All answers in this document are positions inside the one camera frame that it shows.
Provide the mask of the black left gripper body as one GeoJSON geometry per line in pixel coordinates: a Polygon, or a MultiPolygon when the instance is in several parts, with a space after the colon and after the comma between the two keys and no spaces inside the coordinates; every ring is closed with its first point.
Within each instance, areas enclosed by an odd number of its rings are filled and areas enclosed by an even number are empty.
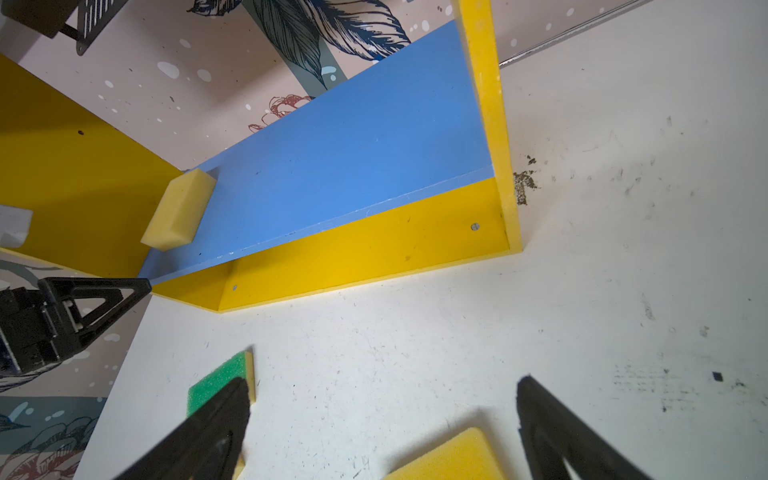
{"type": "Polygon", "coordinates": [[[1,375],[21,377],[81,351],[80,316],[70,298],[52,291],[1,292],[1,375]]]}

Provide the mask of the yellow sponge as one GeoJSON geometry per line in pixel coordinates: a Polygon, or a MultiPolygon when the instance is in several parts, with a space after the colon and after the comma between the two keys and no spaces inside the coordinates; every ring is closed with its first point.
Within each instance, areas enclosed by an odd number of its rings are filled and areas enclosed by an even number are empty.
{"type": "Polygon", "coordinates": [[[199,169],[170,181],[141,243],[162,252],[192,243],[215,186],[199,169]]]}
{"type": "Polygon", "coordinates": [[[504,480],[506,476],[485,434],[471,427],[389,473],[385,479],[504,480]]]}

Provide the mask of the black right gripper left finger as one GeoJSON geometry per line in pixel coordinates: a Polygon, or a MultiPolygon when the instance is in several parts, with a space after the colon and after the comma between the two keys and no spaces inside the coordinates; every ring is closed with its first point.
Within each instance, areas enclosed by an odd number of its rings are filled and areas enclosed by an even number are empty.
{"type": "Polygon", "coordinates": [[[235,378],[118,477],[232,479],[249,416],[247,382],[235,378]]]}

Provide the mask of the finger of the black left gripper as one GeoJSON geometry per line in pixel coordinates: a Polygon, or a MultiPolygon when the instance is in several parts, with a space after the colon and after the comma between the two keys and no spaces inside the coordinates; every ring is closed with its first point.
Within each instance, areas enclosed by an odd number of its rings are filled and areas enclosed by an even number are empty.
{"type": "Polygon", "coordinates": [[[54,348],[87,348],[152,292],[145,278],[48,277],[38,287],[54,348]]]}

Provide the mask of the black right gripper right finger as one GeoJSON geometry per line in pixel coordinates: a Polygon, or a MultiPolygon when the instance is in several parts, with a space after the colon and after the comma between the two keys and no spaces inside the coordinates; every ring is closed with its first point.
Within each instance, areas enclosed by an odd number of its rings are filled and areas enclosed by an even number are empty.
{"type": "Polygon", "coordinates": [[[648,476],[597,435],[531,376],[517,385],[517,412],[534,479],[646,479],[648,476]]]}

